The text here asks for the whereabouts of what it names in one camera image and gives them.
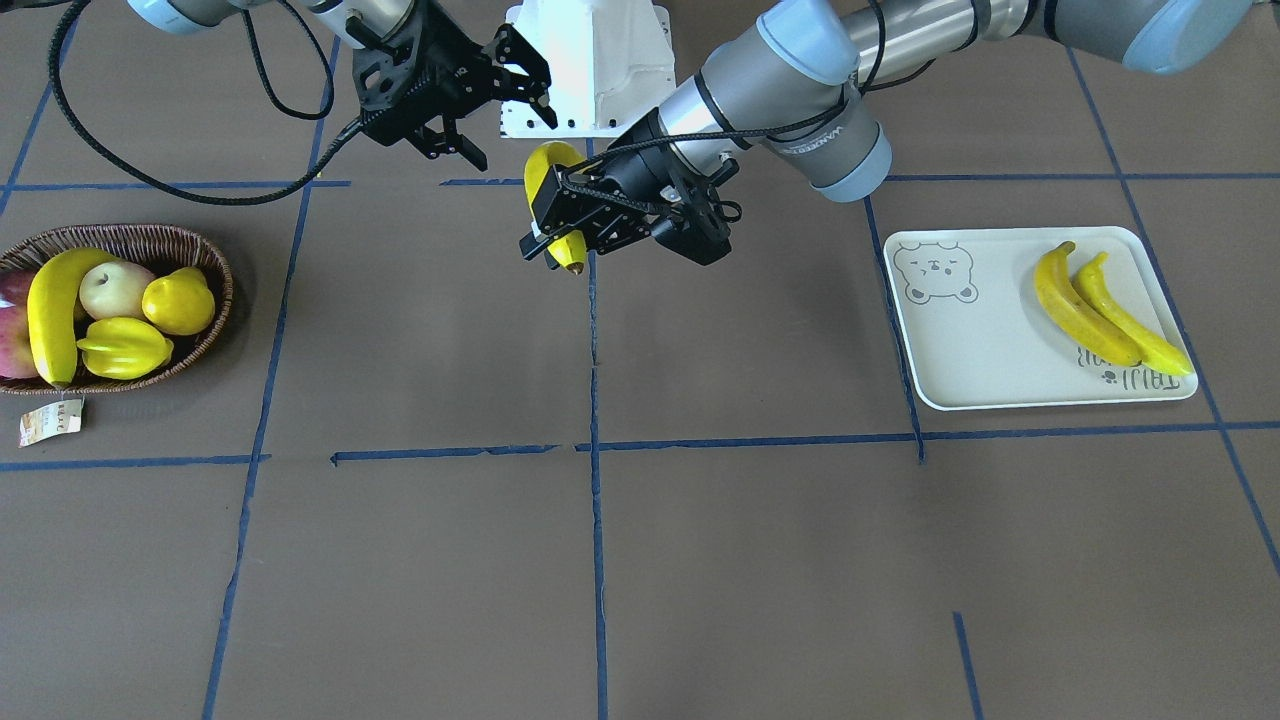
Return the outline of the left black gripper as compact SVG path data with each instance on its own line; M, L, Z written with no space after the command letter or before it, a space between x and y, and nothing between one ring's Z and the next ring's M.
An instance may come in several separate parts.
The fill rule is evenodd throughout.
M531 231L518 241L525 260L586 263L588 254L607 254L652 240L699 265L730 254L731 224L740 220L737 202L723 200L721 186L739 173L723 156L709 176L684 163L668 143L595 158L590 188L598 199L570 188L557 165L532 172ZM557 240L545 233L567 229Z

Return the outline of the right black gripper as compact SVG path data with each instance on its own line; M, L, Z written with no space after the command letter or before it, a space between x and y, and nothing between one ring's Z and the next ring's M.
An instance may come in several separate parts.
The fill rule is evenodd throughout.
M353 12L352 37L358 42L352 74L365 136L384 147L406 140L430 160L461 155L488 170L486 154L457 127L489 101L480 91L486 60L439 3L411 1L385 33L375 31L367 14ZM549 64L515 26L498 27L488 58L492 99L524 102L557 129Z

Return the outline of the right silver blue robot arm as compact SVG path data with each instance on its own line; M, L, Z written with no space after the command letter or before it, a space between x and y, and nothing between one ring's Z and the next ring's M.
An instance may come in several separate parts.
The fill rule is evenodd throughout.
M511 23L485 44L438 1L282 1L306 35L324 26L351 49L357 131L428 159L458 154L485 170L485 152L457 128L489 102L522 102L557 128L547 59Z

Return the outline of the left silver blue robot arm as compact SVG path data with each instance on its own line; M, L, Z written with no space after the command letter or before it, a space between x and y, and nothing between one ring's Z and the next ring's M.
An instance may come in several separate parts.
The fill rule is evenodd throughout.
M588 255L650 240L708 265L731 250L741 217L721 187L739 158L767 149L835 202L870 195L892 149L864 104L978 41L1034 35L1172 76L1204 60L1242 23L1247 1L870 1L838 15L827 1L782 1L718 46L604 151L549 142L527 160L530 229L521 255L580 273Z

